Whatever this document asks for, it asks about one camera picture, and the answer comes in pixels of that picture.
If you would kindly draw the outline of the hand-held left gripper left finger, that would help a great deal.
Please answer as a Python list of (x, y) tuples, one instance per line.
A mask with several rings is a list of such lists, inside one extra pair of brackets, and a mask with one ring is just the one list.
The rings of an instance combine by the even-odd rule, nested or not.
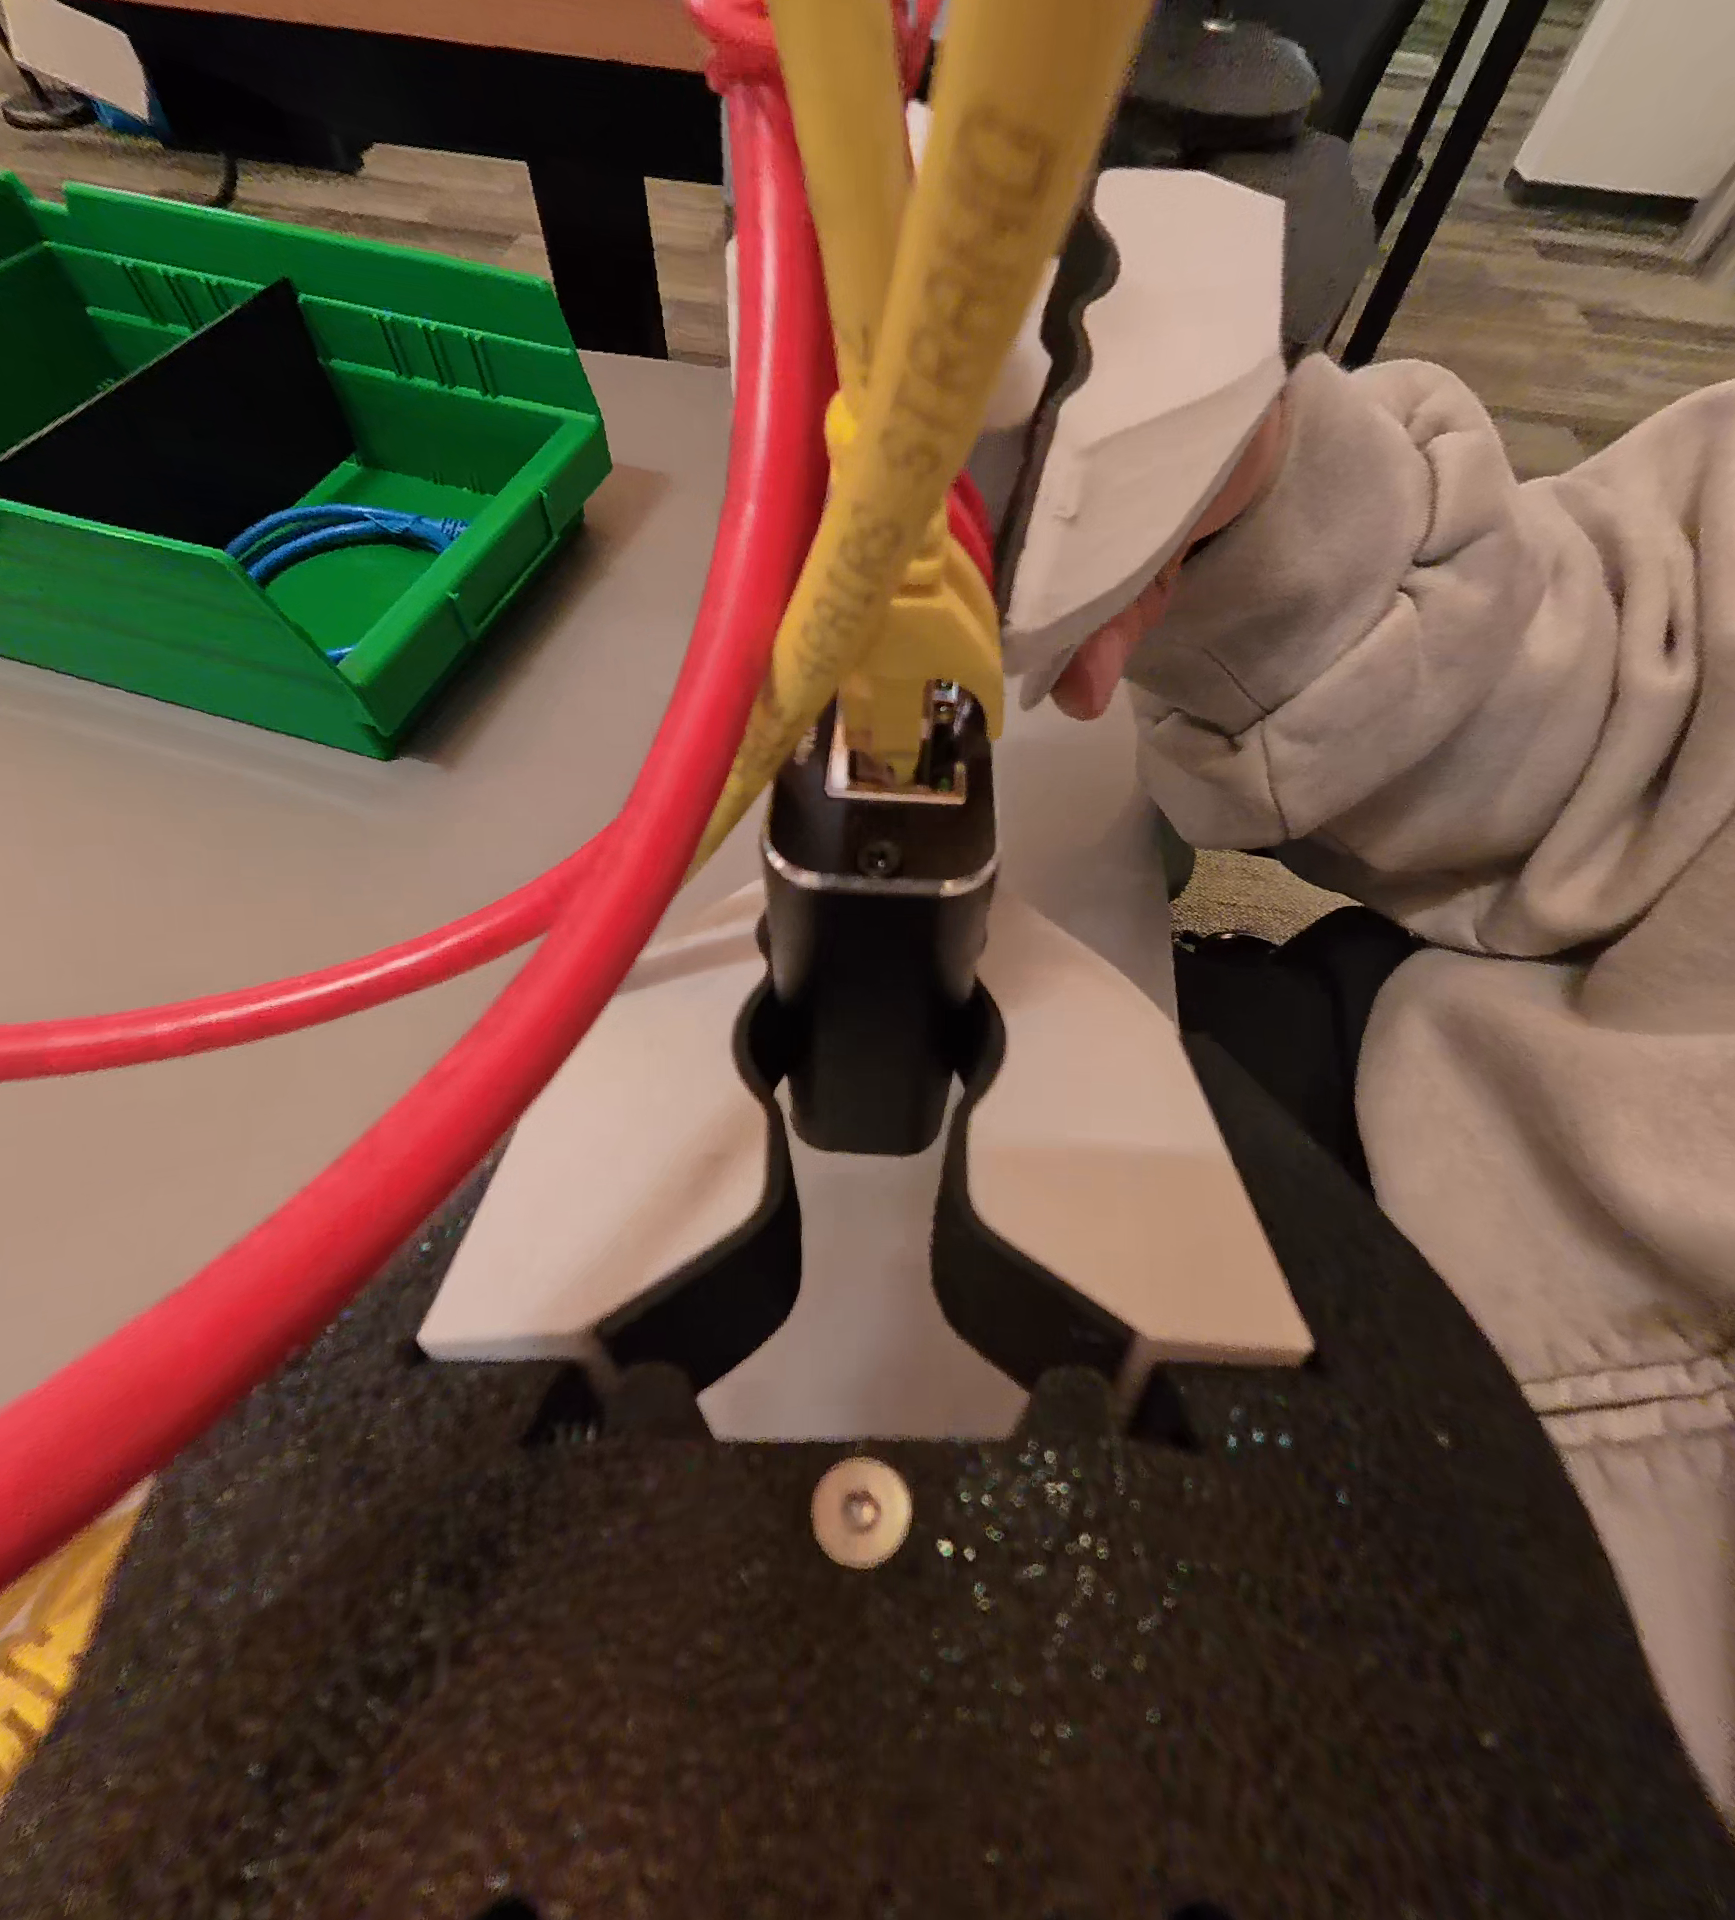
[(801, 1214), (761, 913), (757, 881), (699, 903), (521, 1116), (421, 1322), (429, 1360), (707, 1387), (783, 1328)]

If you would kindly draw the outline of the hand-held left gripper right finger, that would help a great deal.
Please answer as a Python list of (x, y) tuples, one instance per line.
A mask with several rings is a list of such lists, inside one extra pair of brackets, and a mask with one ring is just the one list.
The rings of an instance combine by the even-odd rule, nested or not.
[(989, 909), (929, 1235), (933, 1295), (1005, 1379), (1295, 1367), (1309, 1325), (1171, 1016), (1011, 892)]

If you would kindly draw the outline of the grey desk with wooden edge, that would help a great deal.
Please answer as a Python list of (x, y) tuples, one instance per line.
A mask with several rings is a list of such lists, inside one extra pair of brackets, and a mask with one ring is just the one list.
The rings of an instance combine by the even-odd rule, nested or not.
[(353, 174), (377, 146), (525, 165), (577, 348), (673, 353), (645, 184), (721, 187), (719, 100), (685, 4), (70, 1), (122, 36), (179, 148)]

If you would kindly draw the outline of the person's right hand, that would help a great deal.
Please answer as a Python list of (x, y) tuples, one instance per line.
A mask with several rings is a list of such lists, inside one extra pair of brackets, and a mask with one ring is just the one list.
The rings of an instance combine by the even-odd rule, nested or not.
[(1283, 456), (1287, 401), (1287, 390), (1275, 395), (1219, 489), (1129, 608), (1109, 617), (1073, 651), (1051, 686), (1059, 712), (1079, 722), (1105, 713), (1127, 661), (1167, 612), (1169, 593), (1191, 552), (1213, 540), (1269, 487)]

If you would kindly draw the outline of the black bin divider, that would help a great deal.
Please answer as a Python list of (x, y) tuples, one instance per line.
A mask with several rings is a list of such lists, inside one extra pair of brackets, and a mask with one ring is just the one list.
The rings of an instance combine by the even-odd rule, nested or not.
[(287, 275), (0, 453), (0, 501), (225, 550), (355, 453)]

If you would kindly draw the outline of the black ethernet splitter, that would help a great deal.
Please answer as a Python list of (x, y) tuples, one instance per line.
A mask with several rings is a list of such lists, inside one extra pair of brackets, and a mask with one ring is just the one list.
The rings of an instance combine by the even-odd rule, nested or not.
[(907, 1158), (939, 1134), (999, 869), (975, 695), (923, 691), (911, 780), (875, 772), (831, 704), (773, 780), (761, 831), (769, 984), (795, 1132)]

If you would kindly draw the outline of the white cabinet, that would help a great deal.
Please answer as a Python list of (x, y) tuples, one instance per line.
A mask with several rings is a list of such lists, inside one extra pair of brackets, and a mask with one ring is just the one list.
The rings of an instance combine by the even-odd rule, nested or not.
[(1667, 214), (1735, 286), (1735, 1), (1605, 1), (1509, 171), (1529, 203)]

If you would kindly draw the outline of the green plastic bin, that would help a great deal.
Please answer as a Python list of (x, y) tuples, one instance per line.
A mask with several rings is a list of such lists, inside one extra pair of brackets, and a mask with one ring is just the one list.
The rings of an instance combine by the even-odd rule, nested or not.
[(391, 757), (611, 468), (547, 279), (0, 171), (0, 453), (281, 275), (355, 453), (223, 550), (0, 500), (0, 659)]

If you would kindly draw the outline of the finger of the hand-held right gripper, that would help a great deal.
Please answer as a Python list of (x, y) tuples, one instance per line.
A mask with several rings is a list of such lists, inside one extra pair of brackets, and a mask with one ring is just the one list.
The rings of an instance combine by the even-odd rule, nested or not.
[(1041, 308), (1049, 382), (1001, 515), (1023, 707), (1147, 587), (1285, 380), (1283, 203), (1203, 170), (1095, 176)]

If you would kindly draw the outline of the person's right forearm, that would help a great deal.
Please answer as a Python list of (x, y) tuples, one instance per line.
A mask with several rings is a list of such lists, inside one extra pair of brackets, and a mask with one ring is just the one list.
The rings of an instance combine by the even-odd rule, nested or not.
[(1283, 419), (1129, 661), (1145, 791), (1443, 947), (1621, 933), (1735, 821), (1735, 380), (1531, 481), (1427, 361)]

